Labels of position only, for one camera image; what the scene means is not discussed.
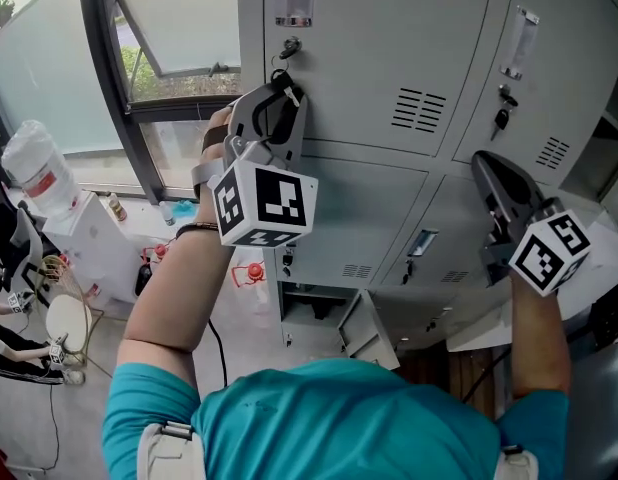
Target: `teal shirt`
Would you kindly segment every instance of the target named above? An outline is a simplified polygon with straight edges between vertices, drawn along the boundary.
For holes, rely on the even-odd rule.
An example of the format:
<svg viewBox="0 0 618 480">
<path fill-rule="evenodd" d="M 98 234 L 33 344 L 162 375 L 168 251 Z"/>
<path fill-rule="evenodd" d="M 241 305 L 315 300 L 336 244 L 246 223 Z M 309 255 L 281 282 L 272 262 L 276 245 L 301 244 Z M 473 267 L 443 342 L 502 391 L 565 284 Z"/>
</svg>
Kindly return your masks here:
<svg viewBox="0 0 618 480">
<path fill-rule="evenodd" d="M 501 446 L 538 457 L 560 478 L 568 400 L 538 392 L 494 424 L 443 391 L 351 359 L 264 370 L 208 395 L 172 374 L 125 364 L 114 375 L 103 428 L 111 478 L 135 479 L 144 428 L 190 423 L 209 479 L 492 479 Z"/>
</svg>

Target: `white floor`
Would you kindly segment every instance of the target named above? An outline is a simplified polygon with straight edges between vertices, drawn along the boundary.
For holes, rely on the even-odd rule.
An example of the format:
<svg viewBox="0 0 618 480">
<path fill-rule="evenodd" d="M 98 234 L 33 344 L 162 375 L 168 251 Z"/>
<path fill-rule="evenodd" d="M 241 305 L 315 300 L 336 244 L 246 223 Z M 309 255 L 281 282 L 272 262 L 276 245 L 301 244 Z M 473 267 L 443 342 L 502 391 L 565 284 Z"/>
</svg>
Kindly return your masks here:
<svg viewBox="0 0 618 480">
<path fill-rule="evenodd" d="M 309 351 L 285 347 L 279 316 L 267 304 L 256 304 L 255 294 L 237 291 L 226 282 L 218 298 L 212 321 L 220 334 L 227 360 L 229 382 L 265 368 L 286 369 L 314 358 Z M 0 317 L 0 323 L 20 330 L 22 315 Z M 112 372 L 124 322 L 101 320 L 94 331 L 89 355 Z M 23 335 L 44 341 L 45 333 L 34 313 Z M 201 396 L 222 388 L 222 369 L 217 342 L 205 332 L 194 353 Z M 59 427 L 60 459 L 46 476 L 57 480 L 101 480 L 107 478 L 101 454 L 101 425 L 110 379 L 89 364 L 84 386 L 56 386 L 53 404 Z M 25 384 L 0 378 L 0 448 L 9 462 L 48 468 L 56 454 L 56 438 L 49 406 L 48 386 Z M 20 474 L 18 478 L 27 478 Z"/>
</svg>

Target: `open locker door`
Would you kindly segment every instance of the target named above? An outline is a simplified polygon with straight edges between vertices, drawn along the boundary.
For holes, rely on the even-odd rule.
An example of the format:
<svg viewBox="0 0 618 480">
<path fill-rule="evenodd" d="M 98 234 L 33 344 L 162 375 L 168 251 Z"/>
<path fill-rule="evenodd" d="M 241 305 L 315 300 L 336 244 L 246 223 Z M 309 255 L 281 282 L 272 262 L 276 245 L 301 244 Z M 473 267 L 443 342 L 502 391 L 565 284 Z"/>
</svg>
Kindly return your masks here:
<svg viewBox="0 0 618 480">
<path fill-rule="evenodd" d="M 338 324 L 338 334 L 349 357 L 376 363 L 388 370 L 400 366 L 367 290 L 361 290 L 353 299 Z"/>
</svg>

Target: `locker vent slot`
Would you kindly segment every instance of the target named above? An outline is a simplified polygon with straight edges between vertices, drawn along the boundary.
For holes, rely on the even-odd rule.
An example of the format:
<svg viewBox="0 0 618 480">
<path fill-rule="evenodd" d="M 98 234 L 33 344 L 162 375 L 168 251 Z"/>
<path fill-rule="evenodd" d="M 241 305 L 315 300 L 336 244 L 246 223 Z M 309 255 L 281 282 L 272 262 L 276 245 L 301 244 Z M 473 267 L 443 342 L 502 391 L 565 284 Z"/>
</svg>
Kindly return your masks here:
<svg viewBox="0 0 618 480">
<path fill-rule="evenodd" d="M 569 151 L 569 144 L 565 144 L 564 142 L 560 142 L 559 140 L 551 137 L 542 151 L 536 158 L 536 163 L 540 165 L 544 165 L 549 169 L 556 170 L 560 166 L 560 162 L 565 157 L 567 152 Z"/>
<path fill-rule="evenodd" d="M 459 283 L 467 276 L 467 274 L 469 274 L 469 272 L 458 272 L 456 270 L 450 270 L 449 272 L 445 274 L 445 277 L 443 277 L 440 280 L 440 282 L 441 283 Z"/>
<path fill-rule="evenodd" d="M 447 98 L 436 94 L 401 88 L 393 111 L 392 126 L 415 128 L 418 131 L 434 133 Z"/>
<path fill-rule="evenodd" d="M 360 277 L 366 279 L 371 274 L 371 267 L 365 265 L 345 265 L 342 270 L 343 277 Z"/>
</svg>

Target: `black chair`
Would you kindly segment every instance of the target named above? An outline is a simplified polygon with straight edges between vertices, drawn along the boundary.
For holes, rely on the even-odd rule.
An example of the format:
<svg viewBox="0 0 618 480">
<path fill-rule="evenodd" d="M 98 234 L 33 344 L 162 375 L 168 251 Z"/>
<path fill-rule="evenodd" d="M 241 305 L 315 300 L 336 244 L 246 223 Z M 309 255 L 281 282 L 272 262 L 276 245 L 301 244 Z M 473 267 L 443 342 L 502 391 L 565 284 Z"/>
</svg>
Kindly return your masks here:
<svg viewBox="0 0 618 480">
<path fill-rule="evenodd" d="M 11 283 L 17 272 L 26 285 L 35 291 L 29 272 L 38 272 L 39 265 L 29 262 L 23 265 L 23 262 L 30 256 L 31 241 L 28 239 L 30 233 L 37 233 L 40 237 L 43 257 L 59 254 L 58 249 L 40 232 L 40 227 L 44 225 L 44 222 L 33 217 L 26 208 L 26 204 L 22 204 L 24 208 L 18 205 L 21 206 L 20 209 L 11 204 L 0 181 L 0 267 L 3 269 L 3 287 L 7 291 L 11 291 Z M 39 294 L 38 299 L 48 306 L 42 294 Z"/>
</svg>

